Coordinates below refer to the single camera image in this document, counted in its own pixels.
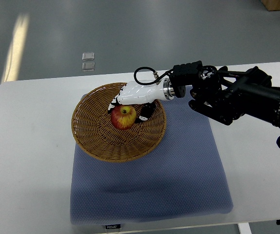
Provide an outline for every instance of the robot finger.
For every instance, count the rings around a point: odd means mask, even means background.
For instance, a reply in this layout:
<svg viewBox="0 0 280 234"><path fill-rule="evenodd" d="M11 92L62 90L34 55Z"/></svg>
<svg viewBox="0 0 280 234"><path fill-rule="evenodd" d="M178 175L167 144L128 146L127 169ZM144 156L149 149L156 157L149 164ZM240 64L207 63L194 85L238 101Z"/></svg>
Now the robot finger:
<svg viewBox="0 0 280 234"><path fill-rule="evenodd" d="M155 109L156 104L154 102L144 104L141 109L140 116L136 119L135 123L147 121L153 115Z"/></svg>
<svg viewBox="0 0 280 234"><path fill-rule="evenodd" d="M119 105L119 102L117 100L117 97L119 96L119 94L117 94L113 100L111 101L108 109L107 109L107 113L110 114L112 112L112 109L115 107L115 106L118 106Z"/></svg>

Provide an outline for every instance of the white robotic hand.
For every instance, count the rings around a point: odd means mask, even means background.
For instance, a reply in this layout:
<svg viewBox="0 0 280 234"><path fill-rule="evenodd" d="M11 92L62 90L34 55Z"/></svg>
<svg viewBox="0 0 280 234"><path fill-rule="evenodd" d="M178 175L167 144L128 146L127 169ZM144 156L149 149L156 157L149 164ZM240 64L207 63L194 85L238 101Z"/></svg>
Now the white robotic hand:
<svg viewBox="0 0 280 234"><path fill-rule="evenodd" d="M149 83L152 81L154 80L144 80L143 82ZM118 105L145 104L136 122L146 121L155 110L154 100L172 100L174 98L170 85L169 78L162 78L158 83L150 85L142 85L131 81L123 86L120 93L113 98L108 107L108 113L111 113L112 109Z"/></svg>

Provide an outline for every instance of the mat label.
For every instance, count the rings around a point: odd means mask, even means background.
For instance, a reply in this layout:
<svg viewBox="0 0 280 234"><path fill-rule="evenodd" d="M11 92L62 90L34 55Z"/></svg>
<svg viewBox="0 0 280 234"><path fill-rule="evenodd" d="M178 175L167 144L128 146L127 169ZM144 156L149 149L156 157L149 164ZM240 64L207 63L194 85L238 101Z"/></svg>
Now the mat label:
<svg viewBox="0 0 280 234"><path fill-rule="evenodd" d="M119 229L120 224L112 224L112 225L106 225L105 229Z"/></svg>

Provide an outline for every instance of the white table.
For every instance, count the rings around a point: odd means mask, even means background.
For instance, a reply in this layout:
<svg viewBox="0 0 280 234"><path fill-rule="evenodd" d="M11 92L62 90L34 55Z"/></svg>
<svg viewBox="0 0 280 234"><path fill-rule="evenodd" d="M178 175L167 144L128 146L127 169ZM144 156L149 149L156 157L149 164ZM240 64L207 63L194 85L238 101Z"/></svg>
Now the white table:
<svg viewBox="0 0 280 234"><path fill-rule="evenodd" d="M229 70L246 71L254 65L229 66ZM257 65L273 77L273 85L280 86L280 63ZM151 72L140 76L151 78ZM106 83L132 79L133 74L127 73L22 80L0 86L0 234L105 232L101 226L70 223L75 147L71 116L82 95ZM280 219L280 149L276 146L280 129L250 116L230 126L210 123L233 210L124 224L120 233Z"/></svg>

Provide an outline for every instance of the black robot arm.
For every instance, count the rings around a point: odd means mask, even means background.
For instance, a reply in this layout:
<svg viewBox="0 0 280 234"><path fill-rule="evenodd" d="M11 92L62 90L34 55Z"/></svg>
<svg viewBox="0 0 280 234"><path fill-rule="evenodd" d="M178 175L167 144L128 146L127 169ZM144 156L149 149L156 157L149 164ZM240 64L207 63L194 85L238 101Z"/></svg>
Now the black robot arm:
<svg viewBox="0 0 280 234"><path fill-rule="evenodd" d="M209 118L230 125L248 114L280 128L280 87L272 87L271 76L258 67L236 72L197 61L175 65L169 78L178 98L185 95L186 85L192 85L189 106ZM280 137L277 145L280 148Z"/></svg>

